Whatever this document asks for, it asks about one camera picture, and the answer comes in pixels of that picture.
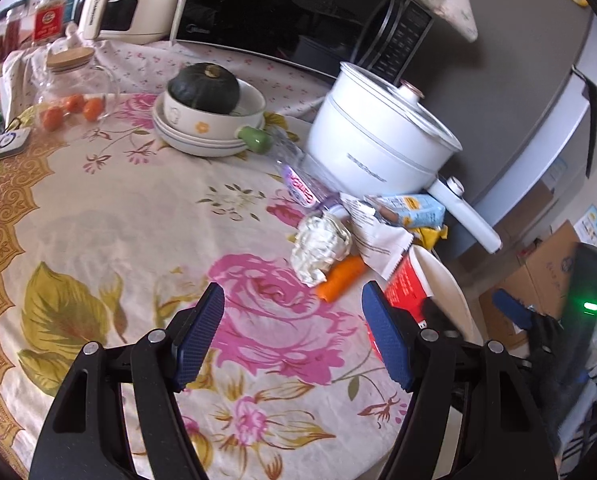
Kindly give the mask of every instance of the purple bottle label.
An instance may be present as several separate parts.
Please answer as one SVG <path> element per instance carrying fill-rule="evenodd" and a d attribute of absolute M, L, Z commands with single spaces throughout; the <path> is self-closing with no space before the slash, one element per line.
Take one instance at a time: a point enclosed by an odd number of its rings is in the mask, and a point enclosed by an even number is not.
<path fill-rule="evenodd" d="M 296 171 L 292 170 L 289 166 L 283 166 L 283 179 L 285 185 L 288 187 L 290 195 L 296 200 L 301 206 L 312 208 L 316 206 L 319 201 L 316 195 L 309 189 L 303 179 L 301 179 Z"/>

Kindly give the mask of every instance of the blue gripper pad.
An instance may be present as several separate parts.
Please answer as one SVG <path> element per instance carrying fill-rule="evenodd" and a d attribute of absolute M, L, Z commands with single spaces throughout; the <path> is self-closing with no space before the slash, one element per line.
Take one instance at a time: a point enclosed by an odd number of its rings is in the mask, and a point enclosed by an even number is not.
<path fill-rule="evenodd" d="M 173 343 L 176 350 L 174 383 L 179 390 L 196 380 L 218 324 L 223 318 L 224 309 L 223 288 L 217 283 L 210 283 Z"/>
<path fill-rule="evenodd" d="M 491 295 L 491 302 L 518 328 L 522 330 L 532 328 L 532 312 L 506 290 L 502 288 L 495 290 Z"/>
<path fill-rule="evenodd" d="M 389 376 L 399 383 L 403 390 L 411 391 L 414 376 L 409 367 L 408 342 L 405 341 L 390 315 L 390 310 L 398 309 L 387 302 L 376 282 L 366 283 L 363 287 L 362 306 L 363 314 L 376 340 Z M 405 310 L 402 312 L 411 317 L 409 312 Z"/>

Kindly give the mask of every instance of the wooden lid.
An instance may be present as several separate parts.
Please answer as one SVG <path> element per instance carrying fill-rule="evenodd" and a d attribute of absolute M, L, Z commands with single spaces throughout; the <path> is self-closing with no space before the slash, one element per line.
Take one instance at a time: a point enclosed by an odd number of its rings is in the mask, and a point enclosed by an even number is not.
<path fill-rule="evenodd" d="M 70 48 L 58 54 L 48 54 L 48 69 L 52 72 L 69 70 L 86 64 L 94 56 L 94 49 L 89 46 Z"/>

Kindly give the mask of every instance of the green handle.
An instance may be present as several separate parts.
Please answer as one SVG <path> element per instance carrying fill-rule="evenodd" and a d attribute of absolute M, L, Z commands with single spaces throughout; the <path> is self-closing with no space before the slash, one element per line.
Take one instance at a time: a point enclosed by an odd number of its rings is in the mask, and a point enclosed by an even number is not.
<path fill-rule="evenodd" d="M 274 143 L 270 134 L 251 126 L 243 126 L 238 130 L 237 137 L 247 144 L 248 150 L 254 153 L 267 153 Z"/>

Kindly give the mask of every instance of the bowl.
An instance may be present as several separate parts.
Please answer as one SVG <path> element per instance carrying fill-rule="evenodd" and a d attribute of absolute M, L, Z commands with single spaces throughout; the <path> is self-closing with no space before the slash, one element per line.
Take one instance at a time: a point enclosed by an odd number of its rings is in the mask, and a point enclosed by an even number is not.
<path fill-rule="evenodd" d="M 200 144 L 203 146 L 207 146 L 208 148 L 235 148 L 237 146 L 246 148 L 245 141 L 241 139 L 230 139 L 230 140 L 215 140 L 215 139 L 205 139 L 203 137 L 198 136 L 191 136 L 179 132 L 176 128 L 169 126 L 167 121 L 165 120 L 165 115 L 163 114 L 163 99 L 165 94 L 160 94 L 159 97 L 156 98 L 154 102 L 154 106 L 152 107 L 152 119 L 154 120 L 154 126 L 159 128 L 165 134 L 170 137 L 174 137 L 175 139 L 180 140 L 181 142 L 192 142 L 194 144 Z"/>
<path fill-rule="evenodd" d="M 241 153 L 246 150 L 246 146 L 232 146 L 229 148 L 223 148 L 218 146 L 201 146 L 199 144 L 195 144 L 193 141 L 183 142 L 176 137 L 170 136 L 167 132 L 160 129 L 158 126 L 155 127 L 154 131 L 156 135 L 161 137 L 167 144 L 173 147 L 175 150 L 179 152 L 187 153 L 189 155 L 196 155 L 196 156 L 208 156 L 208 157 L 221 157 L 221 156 L 230 156 L 236 155 L 236 153 Z"/>
<path fill-rule="evenodd" d="M 229 115 L 211 114 L 185 106 L 165 91 L 163 110 L 169 126 L 194 137 L 213 140 L 233 140 L 243 126 L 256 128 L 261 124 L 265 110 L 265 97 L 245 81 L 238 80 L 241 97 Z"/>

